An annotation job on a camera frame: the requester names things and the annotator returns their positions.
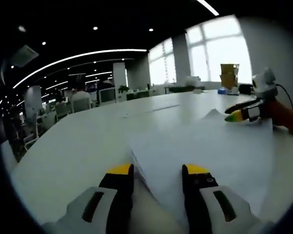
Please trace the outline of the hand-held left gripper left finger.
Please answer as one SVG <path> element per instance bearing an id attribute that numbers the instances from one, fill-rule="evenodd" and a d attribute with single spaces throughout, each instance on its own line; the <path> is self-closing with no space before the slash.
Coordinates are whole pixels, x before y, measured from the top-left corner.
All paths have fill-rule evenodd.
<path id="1" fill-rule="evenodd" d="M 133 192 L 134 165 L 119 165 L 106 172 L 99 186 L 72 200 L 63 217 L 42 228 L 46 234 L 126 234 Z"/>

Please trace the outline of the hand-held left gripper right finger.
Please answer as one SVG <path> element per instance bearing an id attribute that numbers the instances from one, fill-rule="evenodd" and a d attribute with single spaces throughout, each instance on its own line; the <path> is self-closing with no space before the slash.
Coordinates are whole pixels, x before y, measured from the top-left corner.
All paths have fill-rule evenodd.
<path id="1" fill-rule="evenodd" d="M 195 164 L 182 166 L 184 205 L 191 234 L 269 234 L 274 223 L 262 221 L 249 203 Z"/>

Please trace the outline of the person's right hand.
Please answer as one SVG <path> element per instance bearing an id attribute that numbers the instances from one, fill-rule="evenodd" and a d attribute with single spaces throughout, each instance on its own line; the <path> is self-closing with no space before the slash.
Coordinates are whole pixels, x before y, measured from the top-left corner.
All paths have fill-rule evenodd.
<path id="1" fill-rule="evenodd" d="M 274 125 L 289 129 L 291 125 L 292 113 L 291 109 L 274 99 L 263 102 L 260 106 L 259 116 L 261 118 L 270 118 Z"/>

